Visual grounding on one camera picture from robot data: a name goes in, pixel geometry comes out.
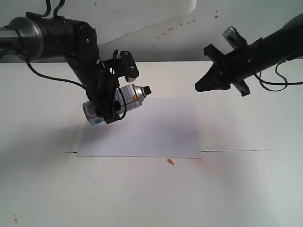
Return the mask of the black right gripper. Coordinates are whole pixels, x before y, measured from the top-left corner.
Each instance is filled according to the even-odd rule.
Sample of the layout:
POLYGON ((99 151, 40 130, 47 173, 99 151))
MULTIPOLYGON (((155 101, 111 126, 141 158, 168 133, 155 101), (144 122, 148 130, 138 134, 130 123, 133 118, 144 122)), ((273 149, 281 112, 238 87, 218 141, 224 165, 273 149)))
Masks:
POLYGON ((262 41, 258 39, 253 44, 236 49, 224 55, 212 44, 204 48, 204 54, 213 62, 208 72, 195 83, 197 92, 212 90, 229 90, 234 85, 241 96, 250 94, 245 79, 253 74, 253 49, 262 41))

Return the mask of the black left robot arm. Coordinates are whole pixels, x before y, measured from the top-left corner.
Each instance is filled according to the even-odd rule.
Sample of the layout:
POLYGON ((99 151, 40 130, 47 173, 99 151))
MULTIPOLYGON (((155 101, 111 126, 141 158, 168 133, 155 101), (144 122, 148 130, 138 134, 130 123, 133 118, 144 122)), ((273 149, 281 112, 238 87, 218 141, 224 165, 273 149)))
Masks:
POLYGON ((107 124, 124 119, 126 98, 116 100, 122 94, 118 79, 129 77, 127 67, 132 56, 114 50, 112 58, 102 60, 97 44, 97 32, 87 22, 65 19, 54 15, 27 12, 0 29, 0 56, 16 55, 37 76, 49 80, 70 83, 82 88, 96 114, 107 124), (78 81, 47 76, 38 72, 32 62, 63 57, 78 81))

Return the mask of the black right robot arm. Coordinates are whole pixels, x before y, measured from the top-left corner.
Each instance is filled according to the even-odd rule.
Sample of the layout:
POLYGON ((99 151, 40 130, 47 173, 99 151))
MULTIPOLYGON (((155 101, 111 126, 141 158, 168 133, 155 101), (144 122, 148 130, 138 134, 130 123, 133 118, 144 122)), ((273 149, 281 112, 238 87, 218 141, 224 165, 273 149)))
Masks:
POLYGON ((204 55, 213 62, 209 71, 195 84, 197 92, 228 90, 234 85, 242 96, 250 94, 245 79, 255 76, 261 86, 274 85, 261 79, 263 70, 278 67, 303 55, 303 16, 294 17, 281 29, 265 38, 248 44, 236 28, 230 26, 222 34, 233 48, 223 54, 212 44, 204 48, 204 55))

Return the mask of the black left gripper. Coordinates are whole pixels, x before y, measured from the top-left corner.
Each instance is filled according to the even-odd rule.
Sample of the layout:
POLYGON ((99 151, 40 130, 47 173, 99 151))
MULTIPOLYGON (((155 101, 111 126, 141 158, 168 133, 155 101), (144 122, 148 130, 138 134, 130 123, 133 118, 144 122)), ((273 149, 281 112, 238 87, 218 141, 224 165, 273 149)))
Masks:
POLYGON ((66 56, 66 61, 80 83, 85 87, 88 100, 106 124, 125 117, 125 96, 118 79, 110 73, 104 61, 98 58, 66 56))

